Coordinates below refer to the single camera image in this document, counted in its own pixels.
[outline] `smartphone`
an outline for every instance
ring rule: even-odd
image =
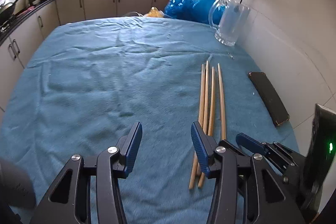
[[[263,100],[274,125],[278,127],[288,121],[289,114],[266,74],[250,72],[249,78]]]

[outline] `blue towel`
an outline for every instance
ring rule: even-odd
[[[12,92],[0,157],[28,172],[40,201],[73,154],[98,155],[139,121],[143,137],[133,172],[119,180],[128,223],[206,223],[214,180],[191,191],[188,184],[190,126],[198,118],[201,64],[207,60],[221,65],[227,139],[236,145],[243,132],[298,151],[290,123],[274,127],[247,77],[259,68],[243,49],[220,44],[205,24],[133,17],[67,24],[48,36]],[[96,223],[95,199],[91,208]],[[240,198],[237,223],[242,209]],[[31,212],[15,210],[29,222]]]

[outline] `wok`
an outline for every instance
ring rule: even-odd
[[[15,4],[18,0],[15,0],[14,2],[8,2],[1,6],[0,8],[0,26],[5,23],[8,19],[11,18],[14,10],[15,10]]]

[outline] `white tiled wall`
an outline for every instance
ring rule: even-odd
[[[315,103],[336,111],[336,0],[244,0],[238,44],[263,70],[290,114],[300,153],[310,145]],[[320,210],[336,187],[336,161]]]

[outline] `chopstick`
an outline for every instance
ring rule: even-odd
[[[226,139],[226,121],[225,121],[225,102],[224,102],[224,87],[222,80],[221,66],[218,63],[218,80],[219,80],[219,98],[220,98],[220,125],[222,140]]]
[[[205,95],[205,67],[204,67],[204,64],[202,64],[201,92],[199,95],[199,112],[198,112],[198,122],[201,125],[201,127],[203,125],[203,118],[204,118],[204,99],[205,99],[204,95]],[[191,170],[191,176],[190,176],[190,181],[189,181],[189,190],[191,190],[194,187],[197,166],[198,166],[198,159],[197,159],[197,155],[195,152],[194,160],[193,160],[193,168]]]
[[[208,130],[208,113],[209,113],[209,61],[207,60],[205,70],[204,116],[203,116],[203,126],[201,126],[204,131],[204,134],[206,134]],[[196,175],[199,176],[200,174],[201,174],[201,167],[200,164],[198,164]]]
[[[210,102],[210,117],[209,117],[209,129],[208,129],[208,136],[213,135],[213,127],[215,121],[215,106],[216,106],[216,87],[215,87],[215,68],[211,68],[211,102]],[[202,173],[199,181],[198,181],[198,188],[202,188],[205,179],[205,174]]]

